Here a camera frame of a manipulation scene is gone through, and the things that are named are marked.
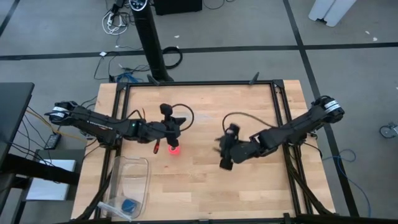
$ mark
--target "gray floor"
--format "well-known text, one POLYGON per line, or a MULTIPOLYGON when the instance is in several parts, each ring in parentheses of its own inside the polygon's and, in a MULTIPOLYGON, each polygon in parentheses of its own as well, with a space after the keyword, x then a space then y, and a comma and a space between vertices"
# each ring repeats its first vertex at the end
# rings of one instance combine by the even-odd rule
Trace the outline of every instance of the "gray floor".
MULTIPOLYGON (((220 0, 205 0, 215 6, 220 0)), ((305 45, 363 44, 397 42, 398 2, 395 0, 359 0, 334 28, 308 19, 314 0, 290 1, 305 45)), ((11 0, 0 0, 0 23, 11 0)), ((106 12, 100 0, 21 0, 4 33, 0 36, 0 55, 60 54, 117 50, 116 37, 106 35, 100 21, 106 12)), ((163 47, 231 47, 252 45, 296 45, 282 0, 236 0, 219 10, 155 16, 163 47)), ((120 45, 140 47, 134 27, 119 41, 120 45)), ((398 48, 308 50, 310 64, 322 95, 339 100, 345 118, 333 125, 340 150, 352 149, 354 163, 345 162, 348 176, 369 197, 372 217, 398 218, 396 157, 398 138, 383 139, 380 126, 398 121, 398 48)), ((106 78, 108 60, 98 70, 106 78)), ((171 63, 175 55, 167 55, 171 63)), ((82 102, 96 95, 101 81, 93 79, 99 57, 43 60, 0 61, 0 82, 34 82, 30 106, 37 112, 51 110, 61 100, 82 102)), ((118 74, 118 63, 134 67, 146 63, 144 56, 117 57, 111 73, 118 74)), ((301 81, 307 103, 313 100, 310 83, 298 50, 242 51, 185 54, 179 67, 169 73, 178 81, 248 80, 256 72, 260 79, 297 79, 301 81)), ((144 78, 146 73, 137 74, 144 78)), ((50 131, 34 117, 29 120, 46 139, 50 131)), ((28 127, 32 139, 40 142, 28 127)), ((74 128, 62 131, 77 135, 74 128)), ((27 145, 18 135, 16 142, 27 145)), ((325 157, 330 149, 325 133, 320 131, 318 144, 325 157)), ((84 143, 63 138, 60 149, 81 149, 84 143)), ((324 162, 328 183, 338 213, 348 215, 344 196, 332 161, 324 162)), ((362 217, 368 214, 364 196, 354 186, 354 198, 362 217)), ((12 190, 0 223, 9 223, 20 194, 12 190)), ((73 201, 29 202, 21 223, 65 222, 73 201)))

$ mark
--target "red cup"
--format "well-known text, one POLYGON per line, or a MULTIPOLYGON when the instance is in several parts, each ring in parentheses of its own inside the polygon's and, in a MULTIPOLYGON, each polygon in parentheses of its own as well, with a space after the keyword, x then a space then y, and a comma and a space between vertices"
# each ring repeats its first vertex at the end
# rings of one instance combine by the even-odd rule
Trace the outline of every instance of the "red cup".
POLYGON ((178 155, 180 154, 180 146, 177 146, 175 148, 173 148, 172 146, 169 146, 169 153, 171 155, 178 155))

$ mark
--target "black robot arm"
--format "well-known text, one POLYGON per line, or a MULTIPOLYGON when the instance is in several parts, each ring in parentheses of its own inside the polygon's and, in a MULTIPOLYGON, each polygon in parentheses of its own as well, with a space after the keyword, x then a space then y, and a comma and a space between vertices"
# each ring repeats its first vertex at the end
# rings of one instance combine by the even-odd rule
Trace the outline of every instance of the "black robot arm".
POLYGON ((49 120, 60 126, 74 126, 84 133, 95 136, 102 146, 115 146, 121 138, 149 143, 167 138, 172 147, 178 146, 180 125, 185 118, 172 117, 172 107, 162 104, 160 112, 165 115, 161 122, 147 123, 145 119, 115 119, 77 105, 74 101, 55 103, 52 112, 46 113, 49 120))
POLYGON ((301 145, 307 134, 320 129, 324 124, 335 123, 343 118, 344 110, 337 101, 322 96, 312 103, 308 112, 281 126, 253 134, 250 141, 240 141, 239 126, 230 124, 220 141, 220 167, 231 170, 233 163, 241 163, 253 157, 264 157, 275 152, 283 143, 301 145))

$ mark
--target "wooden table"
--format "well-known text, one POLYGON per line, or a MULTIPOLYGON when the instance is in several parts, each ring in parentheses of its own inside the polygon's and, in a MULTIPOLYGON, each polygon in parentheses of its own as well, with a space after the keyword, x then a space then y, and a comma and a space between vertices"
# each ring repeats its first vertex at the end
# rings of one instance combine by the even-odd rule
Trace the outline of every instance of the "wooden table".
MULTIPOLYGON (((284 84, 292 117, 305 113, 307 107, 300 82, 285 80, 284 84)), ((111 116, 115 94, 116 84, 102 84, 95 111, 111 116)), ((123 96, 121 94, 118 118, 123 107, 123 96)), ((219 168, 220 156, 213 151, 213 147, 218 146, 214 139, 223 134, 221 121, 227 113, 242 111, 277 125, 269 85, 132 87, 127 113, 144 108, 148 121, 160 121, 163 118, 159 110, 161 103, 184 103, 192 107, 195 122, 179 137, 181 153, 178 156, 169 154, 165 140, 161 141, 158 154, 152 153, 154 142, 138 144, 123 141, 122 156, 144 157, 151 169, 145 211, 137 220, 277 218, 286 212, 294 216, 282 147, 267 157, 235 164, 231 172, 219 168)), ((190 117, 189 114, 185 108, 174 109, 176 117, 190 117)), ((226 125, 231 122, 240 125, 240 139, 248 139, 250 135, 267 128, 240 115, 230 116, 226 125)), ((311 138, 307 142, 317 145, 311 138)), ((98 190, 104 152, 104 149, 96 150, 83 163, 72 218, 84 211, 98 190)), ((318 151, 303 145, 302 162, 308 186, 319 201, 333 212, 318 151)), ((305 212, 301 189, 297 188, 301 208, 305 212)))

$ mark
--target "transparent container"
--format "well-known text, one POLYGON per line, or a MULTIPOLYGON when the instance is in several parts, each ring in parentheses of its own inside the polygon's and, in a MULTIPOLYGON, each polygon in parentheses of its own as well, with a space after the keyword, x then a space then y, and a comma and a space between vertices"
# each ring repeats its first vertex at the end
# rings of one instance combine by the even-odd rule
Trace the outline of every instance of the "transparent container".
POLYGON ((108 196, 98 204, 106 217, 137 218, 145 209, 150 169, 145 158, 116 157, 108 196))

